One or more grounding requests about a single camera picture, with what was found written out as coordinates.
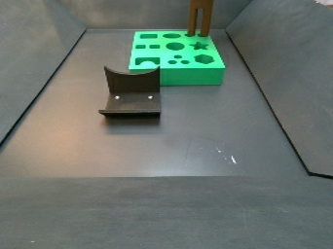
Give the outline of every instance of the green shape sorter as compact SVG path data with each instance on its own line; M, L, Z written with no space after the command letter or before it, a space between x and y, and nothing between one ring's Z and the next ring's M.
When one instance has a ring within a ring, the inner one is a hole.
M162 86L221 85L224 61L212 37L188 31L136 32L129 69L162 68Z

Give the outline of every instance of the wooden post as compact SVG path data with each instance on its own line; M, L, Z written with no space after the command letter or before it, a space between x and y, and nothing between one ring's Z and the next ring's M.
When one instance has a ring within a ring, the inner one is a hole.
M199 10L204 9L204 22L201 35L209 36L212 29L212 19L213 19L213 9L215 9L215 0L192 0L191 4L191 23L188 35L196 35L197 19L199 19Z

